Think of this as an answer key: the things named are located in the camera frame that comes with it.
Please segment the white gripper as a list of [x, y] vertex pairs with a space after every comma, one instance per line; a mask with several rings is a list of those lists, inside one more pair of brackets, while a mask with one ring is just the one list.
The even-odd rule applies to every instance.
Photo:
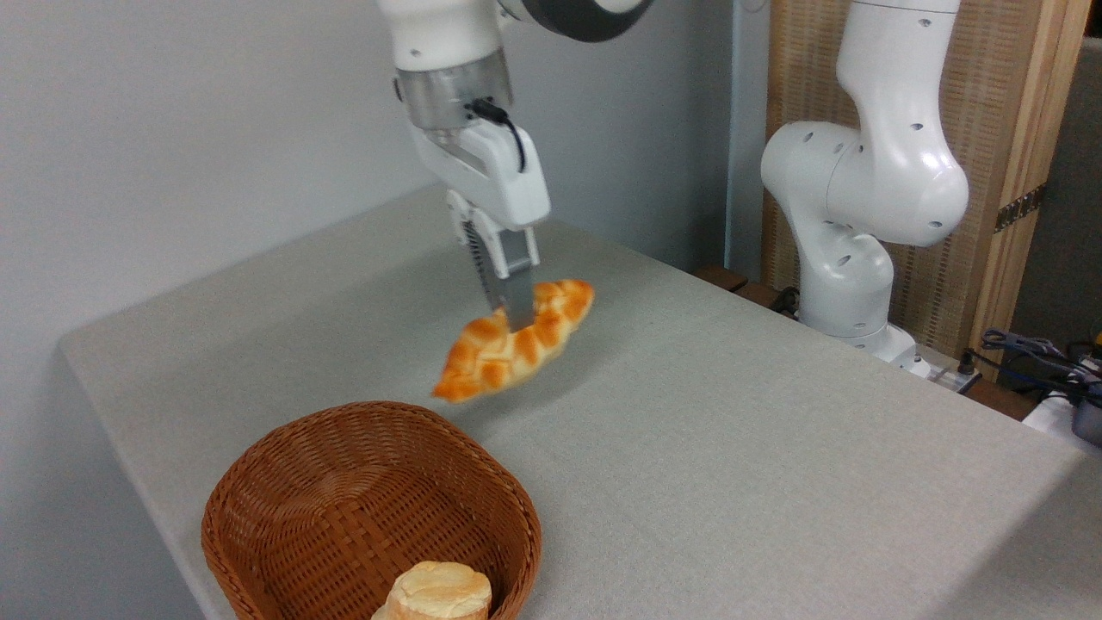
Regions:
[[[521, 128], [485, 119], [456, 130], [413, 126], [411, 137], [426, 168], [450, 188], [449, 215], [460, 243], [468, 247], [489, 307], [504, 311], [509, 331], [528, 328], [534, 323], [539, 264], [534, 229], [528, 226], [550, 213], [534, 141]], [[480, 232], [480, 213], [471, 213], [468, 202], [507, 229]]]

